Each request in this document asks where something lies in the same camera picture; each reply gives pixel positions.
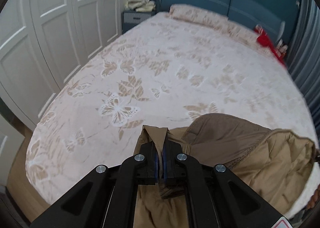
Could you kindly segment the person's right hand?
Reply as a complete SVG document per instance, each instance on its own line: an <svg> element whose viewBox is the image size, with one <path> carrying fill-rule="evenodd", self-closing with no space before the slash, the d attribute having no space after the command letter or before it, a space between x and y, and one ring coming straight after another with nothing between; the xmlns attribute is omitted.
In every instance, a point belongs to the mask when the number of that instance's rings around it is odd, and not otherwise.
<svg viewBox="0 0 320 228"><path fill-rule="evenodd" d="M315 207L315 205L317 204L317 201L319 201L319 194L320 194L320 188L318 187L313 196L310 198L310 201L308 202L307 206L306 206L306 209L309 210L309 209L312 209Z"/></svg>

